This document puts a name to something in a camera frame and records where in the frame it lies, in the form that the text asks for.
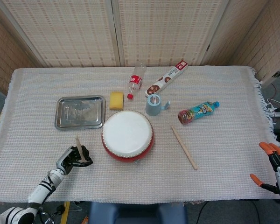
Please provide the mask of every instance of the robotic arm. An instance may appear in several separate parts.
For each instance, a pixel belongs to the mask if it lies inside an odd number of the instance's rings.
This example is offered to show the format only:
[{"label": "robotic arm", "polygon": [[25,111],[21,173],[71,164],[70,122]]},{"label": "robotic arm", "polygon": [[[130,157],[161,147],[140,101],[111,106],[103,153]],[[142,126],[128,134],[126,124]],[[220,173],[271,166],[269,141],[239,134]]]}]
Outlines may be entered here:
[{"label": "robotic arm", "polygon": [[276,180],[277,180],[276,187],[267,183],[263,183],[254,174],[250,174],[250,177],[261,188],[264,188],[275,194],[280,195],[280,148],[273,143],[268,144],[266,142],[261,142],[259,146],[268,155],[271,165],[275,171]]},{"label": "robotic arm", "polygon": [[32,224],[36,214],[42,210],[42,205],[63,181],[64,176],[69,174],[73,167],[87,167],[93,163],[85,146],[82,146],[82,151],[87,162],[79,162],[81,156],[78,148],[69,147],[57,161],[56,169],[49,171],[29,196],[27,208],[13,207],[6,210],[0,214],[0,224]]}]

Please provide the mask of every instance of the table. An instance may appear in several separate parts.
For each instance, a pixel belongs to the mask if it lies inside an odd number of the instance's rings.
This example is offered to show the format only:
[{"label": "table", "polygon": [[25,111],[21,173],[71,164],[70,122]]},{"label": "table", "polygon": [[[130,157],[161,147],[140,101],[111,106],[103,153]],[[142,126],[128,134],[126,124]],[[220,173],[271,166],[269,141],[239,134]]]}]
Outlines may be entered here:
[{"label": "table", "polygon": [[[142,90],[124,109],[145,115],[144,90],[171,67],[149,67]],[[13,73],[0,118],[0,201],[25,202],[34,187],[55,168],[75,135],[94,163],[74,168],[51,201],[166,203],[194,200],[275,198],[257,187],[249,174],[273,184],[275,177],[260,141],[273,142],[273,125],[264,112],[260,84],[246,66],[189,67],[161,93],[170,108],[149,117],[155,145],[138,164],[122,163],[104,150],[101,129],[58,131],[56,102],[61,97],[110,92],[127,93],[133,68],[33,68]],[[221,103],[213,115],[189,125],[179,123],[180,110],[205,101]],[[175,138],[174,125],[198,165],[195,171]]]}]

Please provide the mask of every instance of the wooden drumstick in gripper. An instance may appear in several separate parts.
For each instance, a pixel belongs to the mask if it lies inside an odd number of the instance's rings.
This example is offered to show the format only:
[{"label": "wooden drumstick in gripper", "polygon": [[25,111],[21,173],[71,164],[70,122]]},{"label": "wooden drumstick in gripper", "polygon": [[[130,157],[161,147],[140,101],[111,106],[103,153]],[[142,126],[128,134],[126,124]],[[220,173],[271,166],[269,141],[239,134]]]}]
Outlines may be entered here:
[{"label": "wooden drumstick in gripper", "polygon": [[82,150],[82,147],[81,147],[81,143],[80,143],[79,137],[77,135],[76,135],[75,139],[76,139],[76,145],[77,145],[79,154],[81,156],[82,162],[87,162],[87,160],[85,159],[85,157],[83,155],[83,150]]},{"label": "wooden drumstick in gripper", "polygon": [[197,170],[197,169],[198,169],[198,166],[195,164],[195,162],[194,162],[194,160],[193,160],[193,158],[192,158],[190,152],[187,150],[186,146],[185,146],[184,143],[182,142],[181,137],[179,136],[179,134],[177,133],[176,129],[175,129],[173,126],[171,126],[171,128],[172,128],[172,131],[173,131],[173,133],[175,134],[175,136],[176,136],[176,138],[177,138],[179,144],[181,144],[181,147],[182,147],[183,151],[184,151],[185,154],[187,155],[187,157],[188,157],[190,163],[192,164],[194,170]]}]

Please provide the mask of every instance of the blue bottle cap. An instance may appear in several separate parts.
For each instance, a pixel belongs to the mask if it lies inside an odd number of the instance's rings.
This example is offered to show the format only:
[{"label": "blue bottle cap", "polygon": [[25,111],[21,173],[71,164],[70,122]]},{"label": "blue bottle cap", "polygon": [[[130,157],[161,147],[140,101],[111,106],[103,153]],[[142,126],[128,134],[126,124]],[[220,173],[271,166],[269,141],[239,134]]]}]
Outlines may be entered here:
[{"label": "blue bottle cap", "polygon": [[214,106],[215,107],[219,107],[220,106],[220,103],[218,101],[214,102]]}]

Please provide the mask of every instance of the metal tray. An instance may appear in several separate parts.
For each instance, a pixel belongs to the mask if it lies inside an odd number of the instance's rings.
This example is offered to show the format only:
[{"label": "metal tray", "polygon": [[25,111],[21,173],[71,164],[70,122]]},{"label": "metal tray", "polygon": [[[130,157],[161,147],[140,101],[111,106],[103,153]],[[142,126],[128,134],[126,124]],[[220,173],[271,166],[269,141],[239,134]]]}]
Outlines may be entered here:
[{"label": "metal tray", "polygon": [[57,102],[55,127],[58,130],[99,128],[104,121],[102,96],[64,97]]}]

